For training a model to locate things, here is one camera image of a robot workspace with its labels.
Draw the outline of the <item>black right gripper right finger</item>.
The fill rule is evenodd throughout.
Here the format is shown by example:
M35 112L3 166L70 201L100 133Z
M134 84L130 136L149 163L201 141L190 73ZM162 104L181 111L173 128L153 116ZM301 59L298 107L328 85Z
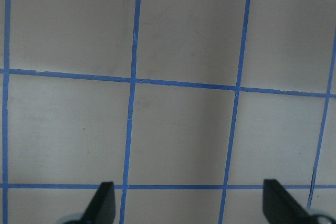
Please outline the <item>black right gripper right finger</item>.
M276 179L263 182L263 214L270 224L315 223Z

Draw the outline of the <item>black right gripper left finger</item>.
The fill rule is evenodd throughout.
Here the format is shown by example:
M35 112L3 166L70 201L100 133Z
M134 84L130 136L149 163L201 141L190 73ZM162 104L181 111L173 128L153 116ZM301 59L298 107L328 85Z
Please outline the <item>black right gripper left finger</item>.
M102 182L79 223L113 224L116 216L113 182Z

